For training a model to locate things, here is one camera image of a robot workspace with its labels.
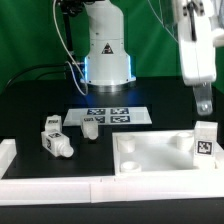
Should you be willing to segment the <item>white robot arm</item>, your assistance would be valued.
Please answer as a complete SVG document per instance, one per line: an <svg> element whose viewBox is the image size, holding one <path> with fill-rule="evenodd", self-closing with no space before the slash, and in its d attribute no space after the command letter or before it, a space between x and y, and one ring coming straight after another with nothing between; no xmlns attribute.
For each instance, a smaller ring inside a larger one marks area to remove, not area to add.
<svg viewBox="0 0 224 224"><path fill-rule="evenodd" d="M157 19L179 44L183 81L193 88L197 112L213 112L211 84L216 81L215 50L224 46L224 0L158 0ZM124 49L122 11L110 0L85 6L90 52L84 80L101 92L135 81Z"/></svg>

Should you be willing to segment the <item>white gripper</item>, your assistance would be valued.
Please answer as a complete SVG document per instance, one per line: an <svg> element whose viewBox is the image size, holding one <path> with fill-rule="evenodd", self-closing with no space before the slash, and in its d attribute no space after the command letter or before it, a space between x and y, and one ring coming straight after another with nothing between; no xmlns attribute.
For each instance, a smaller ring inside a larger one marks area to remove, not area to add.
<svg viewBox="0 0 224 224"><path fill-rule="evenodd" d="M224 0L173 0L181 71L193 86L197 113L213 112L212 87L216 80L215 50L224 46Z"/></svg>

